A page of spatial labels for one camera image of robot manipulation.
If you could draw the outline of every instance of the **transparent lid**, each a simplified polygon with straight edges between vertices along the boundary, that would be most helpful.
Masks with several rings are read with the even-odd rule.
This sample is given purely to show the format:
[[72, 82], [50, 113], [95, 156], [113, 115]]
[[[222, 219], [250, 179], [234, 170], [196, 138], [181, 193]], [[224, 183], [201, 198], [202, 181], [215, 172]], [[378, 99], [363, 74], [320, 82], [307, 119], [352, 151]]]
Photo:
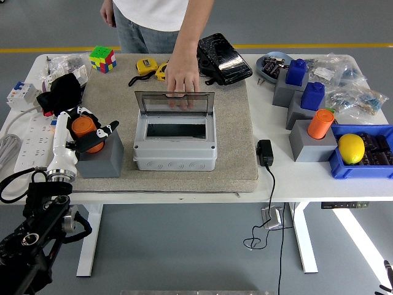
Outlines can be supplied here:
[[214, 92], [135, 91], [141, 114], [207, 116], [213, 114]]

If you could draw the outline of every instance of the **tape measure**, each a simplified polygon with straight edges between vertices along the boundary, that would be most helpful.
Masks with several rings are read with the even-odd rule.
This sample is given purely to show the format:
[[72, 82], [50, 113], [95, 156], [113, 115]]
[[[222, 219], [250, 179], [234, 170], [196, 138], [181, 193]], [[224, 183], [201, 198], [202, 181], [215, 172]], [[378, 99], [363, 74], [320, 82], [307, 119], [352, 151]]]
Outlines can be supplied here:
[[158, 70], [158, 65], [153, 58], [143, 58], [136, 63], [136, 70], [139, 75], [145, 76], [152, 71]]
[[157, 80], [160, 81], [165, 81], [165, 69], [166, 66], [168, 65], [168, 63], [163, 63], [162, 65], [160, 65], [160, 67], [157, 69], [157, 71], [155, 72], [155, 75], [157, 77]]
[[158, 66], [153, 58], [143, 58], [138, 60], [135, 67], [140, 76], [131, 79], [128, 86], [132, 86], [137, 80], [148, 80], [155, 74], [157, 80], [165, 81], [165, 69], [168, 63], [163, 63]]

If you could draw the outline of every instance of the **blue bottle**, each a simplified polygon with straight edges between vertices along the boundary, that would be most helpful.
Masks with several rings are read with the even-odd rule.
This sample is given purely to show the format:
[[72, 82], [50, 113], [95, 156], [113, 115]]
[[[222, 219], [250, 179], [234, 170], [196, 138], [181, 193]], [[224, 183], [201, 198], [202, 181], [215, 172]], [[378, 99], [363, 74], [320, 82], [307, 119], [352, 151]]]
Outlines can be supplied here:
[[325, 96], [325, 85], [319, 82], [307, 83], [302, 95], [300, 107], [317, 111]]
[[291, 60], [285, 83], [295, 86], [302, 86], [303, 78], [307, 70], [307, 63], [302, 60]]

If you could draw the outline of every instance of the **gray floor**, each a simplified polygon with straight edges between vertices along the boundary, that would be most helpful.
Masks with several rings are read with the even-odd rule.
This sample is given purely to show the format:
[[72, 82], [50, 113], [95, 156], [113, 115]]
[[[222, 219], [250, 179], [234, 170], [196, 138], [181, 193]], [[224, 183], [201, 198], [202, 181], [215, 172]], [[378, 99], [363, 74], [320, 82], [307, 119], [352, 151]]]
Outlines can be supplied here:
[[[100, 7], [101, 1], [92, 0], [6, 0], [0, 5], [0, 49], [118, 46], [115, 30], [101, 21]], [[393, 40], [391, 15], [388, 0], [306, 0], [301, 6], [216, 0], [204, 36], [221, 32], [232, 44], [387, 43]], [[277, 50], [352, 55], [370, 87], [393, 99], [391, 48]], [[42, 53], [0, 53], [3, 101]], [[390, 123], [392, 109], [390, 100], [383, 107]], [[1, 123], [8, 111], [2, 103]], [[81, 243], [65, 245], [53, 267], [53, 283], [39, 294], [120, 294], [123, 289], [277, 292], [281, 233], [271, 232], [268, 247], [261, 251], [242, 245], [251, 227], [261, 223], [261, 206], [106, 205], [91, 278], [75, 277]], [[319, 208], [312, 203], [305, 210], [319, 273], [303, 274], [294, 232], [286, 230], [281, 294], [373, 294], [379, 282], [365, 259], [334, 213]], [[22, 222], [22, 209], [0, 206], [0, 237]], [[374, 202], [369, 209], [353, 211], [383, 257], [393, 261], [392, 209], [391, 203]], [[266, 231], [257, 235], [264, 237]]]

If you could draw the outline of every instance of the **yellow lemon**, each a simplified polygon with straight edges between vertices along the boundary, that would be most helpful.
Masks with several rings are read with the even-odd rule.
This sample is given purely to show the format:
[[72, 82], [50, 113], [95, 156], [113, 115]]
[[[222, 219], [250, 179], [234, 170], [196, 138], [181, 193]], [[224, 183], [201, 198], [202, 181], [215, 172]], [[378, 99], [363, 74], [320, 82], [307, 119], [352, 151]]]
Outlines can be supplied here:
[[338, 150], [346, 164], [356, 164], [364, 155], [364, 142], [359, 135], [348, 133], [338, 140]]

